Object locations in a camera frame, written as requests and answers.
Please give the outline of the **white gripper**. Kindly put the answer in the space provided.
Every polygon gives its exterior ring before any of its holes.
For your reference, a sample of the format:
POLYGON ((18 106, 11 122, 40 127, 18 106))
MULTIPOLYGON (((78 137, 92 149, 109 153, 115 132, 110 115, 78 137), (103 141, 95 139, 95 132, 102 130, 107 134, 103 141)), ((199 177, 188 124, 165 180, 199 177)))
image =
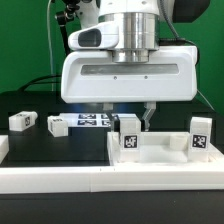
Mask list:
POLYGON ((72 33, 61 79, 61 97, 67 103, 104 103, 111 131, 115 131, 113 104, 146 102, 142 116, 148 131, 158 101, 190 101, 197 92, 197 48, 161 46, 146 63, 116 63, 112 48, 118 26, 101 24, 72 33))

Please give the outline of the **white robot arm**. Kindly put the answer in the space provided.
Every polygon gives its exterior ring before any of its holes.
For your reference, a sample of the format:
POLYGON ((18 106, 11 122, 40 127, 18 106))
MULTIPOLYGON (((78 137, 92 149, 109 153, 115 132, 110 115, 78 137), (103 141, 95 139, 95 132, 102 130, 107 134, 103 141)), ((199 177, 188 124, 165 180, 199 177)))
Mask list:
POLYGON ((191 23, 211 0, 81 0, 70 12, 81 29, 68 38, 61 79, 67 103, 143 102, 149 120, 159 101, 190 101, 197 93, 194 43, 159 36, 159 23, 191 23))

